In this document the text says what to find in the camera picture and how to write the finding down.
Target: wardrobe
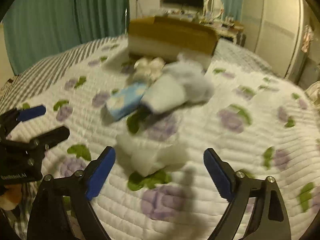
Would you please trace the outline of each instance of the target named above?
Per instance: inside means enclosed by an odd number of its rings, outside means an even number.
[[[295,83],[306,58],[301,50],[307,24],[304,13],[303,0],[243,0],[242,6],[244,47]]]

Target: green leaf pattern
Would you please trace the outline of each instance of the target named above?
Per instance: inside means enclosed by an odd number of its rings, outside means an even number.
[[[59,110],[60,107],[68,103],[69,103],[69,100],[60,100],[56,102],[56,104],[53,106],[53,110],[56,112]]]
[[[134,114],[127,118],[127,127],[130,133],[136,134],[140,129],[140,123],[150,115],[150,111],[139,108]]]
[[[270,162],[272,161],[272,156],[275,152],[275,148],[274,147],[269,147],[263,154],[263,166],[267,168],[267,170],[270,170],[271,168],[271,164]]]
[[[244,118],[247,125],[252,124],[251,117],[250,117],[249,113],[247,112],[247,110],[245,110],[243,107],[236,105],[236,104],[231,104],[230,107],[238,111],[237,114]]]
[[[119,89],[118,88],[115,88],[111,91],[111,95],[114,95],[115,93],[119,92]]]
[[[103,63],[104,61],[106,61],[108,59],[108,57],[101,57],[100,58],[100,62]]]
[[[87,81],[87,78],[85,76],[79,77],[78,82],[75,84],[75,89],[82,86]]]
[[[149,189],[156,188],[156,184],[168,184],[172,181],[170,174],[164,170],[156,171],[155,173],[142,177],[136,171],[129,176],[127,186],[132,191],[137,191],[146,186]]]
[[[285,124],[284,127],[286,127],[286,128],[291,128],[291,127],[294,127],[295,125],[296,125],[295,120],[293,119],[292,116],[289,116],[289,117],[288,117],[288,122]]]
[[[91,161],[91,154],[89,149],[84,144],[75,144],[71,146],[67,153],[75,154],[77,158],[82,157],[86,161]]]
[[[297,94],[297,93],[292,93],[292,98],[294,99],[294,100],[297,100],[297,99],[299,99],[300,98],[300,96]]]
[[[256,93],[253,91],[253,89],[249,88],[249,87],[245,87],[245,86],[240,86],[241,90],[247,94],[250,94],[252,96],[255,96]]]
[[[72,208],[70,197],[69,196],[63,196],[62,202],[63,202],[65,210],[66,211],[70,211],[71,212],[71,216],[76,218],[76,213]]]
[[[28,103],[23,103],[22,104],[22,109],[23,110],[26,110],[26,109],[30,109],[31,107],[30,107],[30,105],[28,104]]]
[[[312,199],[310,191],[313,190],[314,187],[314,183],[309,182],[300,190],[300,194],[298,195],[298,201],[304,213],[310,208],[309,200]]]
[[[267,83],[270,83],[270,82],[271,82],[271,81],[270,81],[270,78],[268,78],[268,77],[263,78],[263,81],[265,81],[265,82],[267,82]]]
[[[213,70],[213,73],[219,74],[219,73],[223,73],[223,72],[225,72],[225,71],[226,71],[225,68],[215,68],[215,69]]]

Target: wardrobe door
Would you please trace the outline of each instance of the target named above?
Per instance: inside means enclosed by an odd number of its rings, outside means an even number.
[[[243,0],[242,20],[244,34],[247,36],[244,47],[255,52],[260,32],[263,0]]]
[[[264,0],[256,54],[285,77],[296,47],[300,22],[299,0]]]

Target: brown plush toy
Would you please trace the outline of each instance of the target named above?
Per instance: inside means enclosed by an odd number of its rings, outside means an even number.
[[[22,199],[21,184],[5,185],[0,190],[0,208],[3,210],[13,210],[20,203]]]

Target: white cloth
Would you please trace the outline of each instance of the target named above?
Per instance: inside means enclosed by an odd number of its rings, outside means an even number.
[[[127,132],[117,135],[116,140],[117,145],[130,157],[132,168],[143,177],[167,166],[183,166],[188,161],[186,147],[178,141],[173,144],[152,140],[146,142]]]
[[[196,62],[178,61],[165,65],[162,71],[164,74],[141,100],[154,114],[170,111],[185,102],[207,102],[213,95],[212,83]]]

